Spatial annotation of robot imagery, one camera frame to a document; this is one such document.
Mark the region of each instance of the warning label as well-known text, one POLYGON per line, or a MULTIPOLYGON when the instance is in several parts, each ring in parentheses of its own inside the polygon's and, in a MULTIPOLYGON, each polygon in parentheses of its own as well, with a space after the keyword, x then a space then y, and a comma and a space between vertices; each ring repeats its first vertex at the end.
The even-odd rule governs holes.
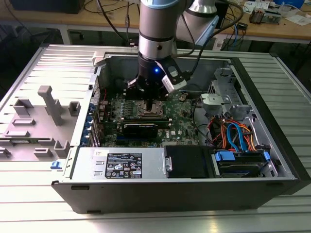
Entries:
POLYGON ((142 159, 141 153, 111 153, 107 156, 106 172, 107 179, 113 178, 141 178, 142 159))

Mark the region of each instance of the wooden workbench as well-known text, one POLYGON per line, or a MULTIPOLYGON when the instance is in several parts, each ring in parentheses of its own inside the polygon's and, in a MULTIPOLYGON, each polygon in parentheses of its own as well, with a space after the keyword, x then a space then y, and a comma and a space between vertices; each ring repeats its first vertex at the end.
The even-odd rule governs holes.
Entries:
MULTIPOLYGON (((103 4, 114 3, 111 0, 101 0, 103 4)), ((118 2, 113 6, 105 6, 106 11, 126 6, 126 2, 118 2)), ((109 24, 101 14, 91 13, 84 9, 77 15, 63 13, 46 13, 32 11, 16 11, 10 6, 13 14, 29 27, 57 28, 61 31, 65 44, 70 43, 68 30, 90 30, 90 31, 111 31, 109 24)), ((96 1, 94 0, 87 5, 87 9, 98 11, 96 1)), ((311 6, 304 5, 303 11, 311 11, 311 6)), ((108 13, 112 23, 121 32, 125 31, 125 15, 126 7, 108 13)), ((139 14, 135 5, 129 8, 130 16, 130 32, 138 32, 139 14)), ((259 41, 275 41, 287 43, 308 43, 311 40, 311 24, 299 26, 286 19, 282 19, 279 25, 273 24, 251 24, 249 23, 249 14, 244 14, 241 22, 248 24, 245 39, 259 41)), ((19 25, 13 16, 6 9, 4 1, 0 1, 0 21, 2 24, 19 25)), ((226 39, 232 34, 233 30, 227 29, 223 31, 218 38, 226 39)))

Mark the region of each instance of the table leg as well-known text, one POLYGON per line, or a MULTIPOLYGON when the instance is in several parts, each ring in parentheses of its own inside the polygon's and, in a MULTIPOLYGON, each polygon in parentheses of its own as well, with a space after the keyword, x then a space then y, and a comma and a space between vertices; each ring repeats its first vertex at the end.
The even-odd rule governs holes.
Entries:
POLYGON ((227 38, 227 34, 218 34, 215 37, 216 40, 213 46, 213 50, 220 51, 223 46, 224 40, 227 38))
POLYGON ((18 37, 18 33, 15 29, 15 26, 11 26, 11 25, 2 25, 2 28, 5 30, 5 33, 10 34, 11 36, 17 38, 18 37))
POLYGON ((62 35, 64 45, 71 45, 72 42, 71 42, 69 30, 67 30, 67 28, 59 28, 59 31, 62 35))
POLYGON ((99 44, 100 45, 104 45, 103 32, 102 31, 97 31, 97 34, 98 34, 99 44))

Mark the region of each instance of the motherboard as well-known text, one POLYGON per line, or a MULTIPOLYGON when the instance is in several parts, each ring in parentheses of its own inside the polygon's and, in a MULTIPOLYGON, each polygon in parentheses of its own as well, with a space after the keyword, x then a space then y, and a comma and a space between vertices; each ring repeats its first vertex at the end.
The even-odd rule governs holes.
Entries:
POLYGON ((143 100, 126 100, 122 94, 106 97, 99 112, 102 147, 198 145, 187 94, 174 93, 166 101, 155 100, 151 110, 143 100))

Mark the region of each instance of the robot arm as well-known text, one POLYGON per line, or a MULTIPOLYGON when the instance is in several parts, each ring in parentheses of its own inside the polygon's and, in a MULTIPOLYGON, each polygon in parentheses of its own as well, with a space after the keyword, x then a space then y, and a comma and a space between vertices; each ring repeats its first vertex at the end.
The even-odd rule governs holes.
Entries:
POLYGON ((186 86, 191 73, 181 71, 172 58, 174 38, 191 38, 180 15, 184 14, 196 44, 202 45, 217 24, 216 13, 215 0, 142 0, 138 75, 128 83, 133 96, 151 106, 153 100, 186 86))

